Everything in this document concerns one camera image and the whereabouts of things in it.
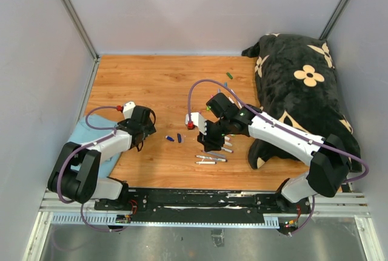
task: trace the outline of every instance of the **cable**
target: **cable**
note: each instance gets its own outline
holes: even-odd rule
[[[156,114],[153,110],[151,110],[151,114],[153,115],[153,123],[152,123],[152,126],[155,126],[155,123],[156,123]]]
[[[304,228],[304,226],[307,225],[307,223],[309,222],[309,220],[310,220],[311,217],[313,216],[314,209],[315,209],[315,196],[314,196],[314,195],[312,196],[312,201],[313,201],[313,202],[312,202],[312,205],[311,205],[311,211],[310,211],[309,216],[306,218],[306,220],[304,221],[304,223],[303,223],[302,225],[299,226],[299,228],[297,228],[296,230],[294,230],[294,232],[292,232],[291,236],[293,236],[294,233],[301,231],[301,230]]]
[[[133,200],[133,199],[131,199],[130,201],[132,203],[132,208],[133,208],[133,204],[135,204],[135,211],[133,212],[133,215],[135,215],[138,211],[138,203],[136,200]]]
[[[275,126],[275,127],[277,127],[278,129],[281,129],[282,131],[288,132],[289,134],[291,134],[291,135],[293,135],[293,136],[295,136],[295,137],[297,137],[297,138],[300,138],[301,140],[304,140],[304,141],[306,141],[306,142],[309,142],[309,141],[310,141],[309,138],[304,137],[303,135],[300,135],[300,134],[294,132],[293,130],[290,130],[290,129],[284,127],[284,126],[281,126],[281,125],[279,125],[279,124],[276,124],[276,123],[274,123],[272,120],[266,118],[263,114],[257,112],[255,109],[251,108],[250,106],[248,106],[247,104],[245,104],[244,102],[242,102],[241,99],[238,98],[238,96],[237,96],[232,90],[230,90],[228,87],[224,86],[224,85],[221,84],[220,82],[217,82],[217,81],[211,80],[211,79],[202,79],[202,80],[199,80],[199,81],[195,82],[195,83],[193,84],[193,86],[190,88],[190,90],[189,90],[189,95],[188,95],[188,99],[187,99],[187,108],[188,108],[188,115],[189,115],[189,123],[192,123],[192,114],[191,114],[191,97],[192,97],[192,92],[193,92],[194,87],[197,86],[199,83],[202,83],[202,82],[211,82],[211,83],[214,83],[214,84],[217,84],[217,85],[223,87],[223,88],[226,89],[230,94],[232,94],[232,96],[233,96],[238,102],[240,102],[240,104],[241,104],[242,106],[244,106],[246,109],[248,109],[249,111],[251,111],[251,112],[252,112],[254,115],[256,115],[257,117],[260,117],[260,118],[261,118],[262,120],[264,120],[266,123],[269,123],[269,124],[271,124],[272,126]],[[327,149],[327,150],[336,152],[336,153],[338,153],[338,154],[340,154],[340,155],[349,157],[349,158],[351,158],[351,159],[353,159],[353,160],[355,160],[355,161],[360,162],[360,163],[364,166],[365,171],[364,171],[361,175],[359,175],[359,176],[357,176],[357,177],[354,177],[354,178],[347,179],[347,180],[344,181],[344,183],[348,183],[348,182],[351,182],[351,181],[359,180],[359,179],[361,179],[361,178],[364,178],[364,177],[369,173],[369,165],[368,165],[364,160],[358,158],[357,156],[354,156],[354,155],[352,155],[352,154],[350,154],[350,153],[348,153],[348,152],[345,152],[345,151],[336,149],[336,148],[334,148],[334,147],[330,147],[330,146],[328,146],[328,145],[326,145],[326,144],[319,143],[319,142],[317,142],[317,141],[312,141],[312,144],[315,144],[315,145],[317,145],[317,146],[319,146],[319,147],[323,147],[324,149]]]
[[[108,140],[109,138],[112,138],[116,135],[116,128],[115,127],[96,127],[96,126],[92,126],[88,119],[89,119],[89,116],[94,113],[94,111],[96,110],[100,110],[100,109],[106,109],[106,108],[112,108],[112,109],[116,109],[118,110],[118,107],[116,106],[101,106],[101,107],[97,107],[97,108],[94,108],[92,109],[85,117],[85,122],[86,122],[86,125],[88,125],[88,127],[92,128],[92,129],[98,129],[99,131],[109,131],[109,130],[112,130],[113,133],[112,134],[108,134],[107,136],[105,137],[102,137],[94,142],[91,142],[91,143],[88,143],[88,144],[85,144],[81,147],[78,147],[77,149],[75,149],[65,160],[65,162],[63,162],[63,165],[61,167],[61,170],[59,171],[59,175],[58,175],[58,181],[56,182],[56,193],[58,194],[58,197],[60,199],[60,201],[62,201],[63,203],[72,203],[74,202],[73,200],[66,200],[63,195],[62,195],[62,191],[61,191],[61,185],[62,185],[62,178],[63,178],[63,174],[65,172],[65,169],[67,167],[67,165],[69,164],[70,160],[77,154],[79,153],[81,150],[83,149],[87,149],[88,147],[92,147],[92,146],[95,146],[96,144],[100,144],[102,143],[103,141],[106,141]]]
[[[90,127],[91,129],[96,129],[98,131],[115,131],[116,128],[115,127],[98,127],[98,126],[92,126],[90,123],[89,123],[89,116],[96,112],[97,110],[100,110],[100,109],[116,109],[116,110],[122,110],[122,106],[100,106],[100,107],[96,107],[94,109],[92,109],[85,117],[85,123],[88,127]]]
[[[125,228],[121,229],[102,229],[102,228],[97,228],[96,226],[91,225],[90,223],[87,222],[85,215],[84,215],[84,204],[81,204],[81,218],[82,221],[84,222],[85,225],[87,225],[89,228],[98,231],[98,232],[122,232],[123,230],[129,228],[129,226],[126,226]]]
[[[299,218],[301,217],[301,214],[302,214],[302,210],[301,210],[301,206],[300,205],[296,205],[296,210],[298,211],[298,216],[296,217],[295,220],[293,220],[294,222],[297,222],[299,220]]]

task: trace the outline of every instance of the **cream flower print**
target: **cream flower print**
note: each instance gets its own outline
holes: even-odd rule
[[[307,45],[307,46],[311,47],[314,51],[322,54],[325,57],[325,60],[327,62],[327,65],[329,66],[329,68],[335,69],[333,66],[332,56],[330,56],[330,54],[329,54],[329,48],[327,47],[326,42],[323,44],[322,48],[316,47],[316,46],[310,46],[310,45]]]
[[[265,56],[264,59],[262,59],[260,56],[258,57],[257,61],[256,61],[256,66],[255,66],[255,72],[257,72],[257,74],[259,75],[259,77],[261,78],[263,73],[261,71],[261,68],[263,66],[263,63],[266,61],[266,59],[269,57],[269,55]]]
[[[351,134],[353,134],[353,128],[350,125],[350,123],[346,120],[345,115],[344,115],[344,119],[339,120],[339,122],[342,123]]]
[[[316,82],[325,81],[325,78],[321,74],[315,73],[315,69],[310,65],[304,65],[303,71],[295,71],[293,75],[296,79],[303,80],[303,83],[309,87],[315,87]]]

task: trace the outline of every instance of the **cushion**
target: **cushion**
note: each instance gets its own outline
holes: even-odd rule
[[[353,129],[341,111],[336,70],[327,41],[300,35],[265,35],[242,56],[258,57],[254,66],[261,109],[282,123],[310,134],[342,139],[347,152],[360,157]],[[255,140],[248,160],[253,169],[270,158],[295,159],[265,141]],[[352,160],[352,171],[361,164]]]
[[[92,114],[89,116],[89,123],[92,126],[101,126],[101,127],[115,127],[117,122],[107,120],[106,118],[100,117],[97,114]],[[79,120],[72,135],[69,138],[69,141],[74,143],[82,144],[89,141],[96,140],[105,135],[110,134],[111,130],[98,130],[92,129],[86,125],[85,117]],[[119,160],[121,153],[114,155],[112,158],[109,158],[105,162],[101,163],[98,170],[99,178],[106,178],[112,172],[113,168],[116,165],[116,162]],[[79,171],[81,166],[72,166],[72,170]]]

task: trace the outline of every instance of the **red connector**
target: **red connector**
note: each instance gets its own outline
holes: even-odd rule
[[[189,121],[187,123],[187,129],[194,129],[194,128],[195,128],[194,123],[192,121]]]

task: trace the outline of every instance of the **metal floor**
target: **metal floor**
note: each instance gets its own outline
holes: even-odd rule
[[[130,227],[109,234],[84,225],[64,225],[52,226],[49,236],[53,231],[56,244],[64,250],[53,249],[48,237],[41,261],[366,260],[352,218],[312,219],[292,238],[274,229],[227,228],[220,247],[215,246],[211,228]]]

